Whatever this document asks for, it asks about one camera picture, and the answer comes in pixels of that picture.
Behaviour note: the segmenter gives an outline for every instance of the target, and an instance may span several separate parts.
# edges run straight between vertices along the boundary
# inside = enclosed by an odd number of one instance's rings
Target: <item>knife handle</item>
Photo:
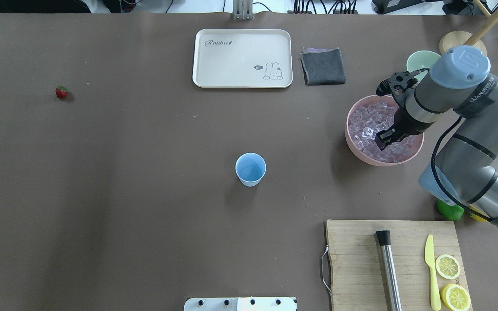
[[[441,299],[439,297],[439,287],[437,287],[437,275],[435,268],[429,268],[429,302],[435,311],[441,310]]]

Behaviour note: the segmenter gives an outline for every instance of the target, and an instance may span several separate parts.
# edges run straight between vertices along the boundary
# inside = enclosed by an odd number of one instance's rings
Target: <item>wooden stand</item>
[[[458,45],[471,45],[476,47],[487,55],[487,49],[485,44],[480,40],[496,23],[498,23],[498,8],[490,14],[480,0],[474,0],[474,4],[482,11],[482,13],[488,18],[486,23],[474,34],[456,31],[450,32],[444,35],[439,41],[439,51],[441,54],[445,53],[450,48],[456,47]]]

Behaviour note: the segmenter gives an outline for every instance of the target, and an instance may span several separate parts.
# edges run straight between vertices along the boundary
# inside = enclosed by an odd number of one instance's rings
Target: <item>black muddler tip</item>
[[[376,232],[376,236],[378,237],[378,242],[380,246],[391,245],[391,235],[389,234],[389,230],[382,230],[380,232]]]

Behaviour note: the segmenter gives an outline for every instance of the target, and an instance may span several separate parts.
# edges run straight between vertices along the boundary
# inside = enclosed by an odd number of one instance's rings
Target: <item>strawberry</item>
[[[55,89],[55,94],[57,94],[58,99],[62,100],[69,94],[69,90],[67,90],[67,88],[64,86],[58,86]]]

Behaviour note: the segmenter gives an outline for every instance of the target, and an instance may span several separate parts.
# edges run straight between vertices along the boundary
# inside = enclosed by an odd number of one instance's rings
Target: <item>wooden cutting board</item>
[[[431,311],[429,268],[424,262],[428,234],[433,234],[435,258],[451,254],[460,275],[448,280],[437,274],[439,289],[458,283],[468,289],[454,222],[411,220],[328,220],[332,311],[388,311],[389,298],[382,277],[381,252],[375,232],[390,230],[391,249],[404,311]],[[441,303],[441,310],[449,309]]]

